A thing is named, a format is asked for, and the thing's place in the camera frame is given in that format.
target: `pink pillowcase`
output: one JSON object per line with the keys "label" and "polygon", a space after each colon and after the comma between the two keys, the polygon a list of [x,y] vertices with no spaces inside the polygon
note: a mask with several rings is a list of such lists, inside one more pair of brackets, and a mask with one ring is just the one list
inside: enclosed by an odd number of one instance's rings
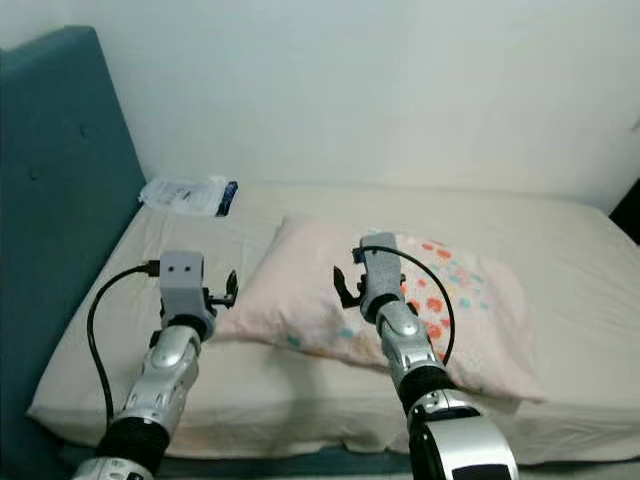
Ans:
{"label": "pink pillowcase", "polygon": [[[344,310],[333,286],[333,266],[356,292],[364,273],[351,249],[366,229],[310,218],[285,218],[271,249],[216,338],[255,340],[373,368],[387,368],[375,326],[358,308]],[[456,337],[447,370],[462,388],[494,396],[542,396],[534,372],[533,329],[522,288],[504,265],[440,242],[396,233],[398,249],[431,268],[453,304]],[[402,260],[403,291],[427,325],[436,351],[449,340],[449,318],[439,290]]]}

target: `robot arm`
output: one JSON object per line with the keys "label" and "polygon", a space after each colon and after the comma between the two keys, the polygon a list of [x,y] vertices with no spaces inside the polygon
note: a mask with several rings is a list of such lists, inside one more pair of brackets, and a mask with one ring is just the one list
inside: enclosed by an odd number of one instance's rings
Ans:
{"label": "robot arm", "polygon": [[195,252],[166,252],[160,259],[162,330],[154,332],[140,376],[122,411],[109,424],[96,457],[74,480],[152,480],[169,446],[187,393],[198,376],[201,342],[213,335],[214,305],[233,305],[237,279],[227,294],[202,288],[204,260]]}
{"label": "robot arm", "polygon": [[517,479],[513,454],[497,427],[473,406],[435,355],[424,324],[407,306],[400,289],[400,258],[373,247],[395,249],[395,236],[363,237],[354,250],[366,275],[353,298],[336,269],[334,283],[343,306],[360,306],[376,325],[389,359],[391,378],[407,415],[409,448],[416,480]]}

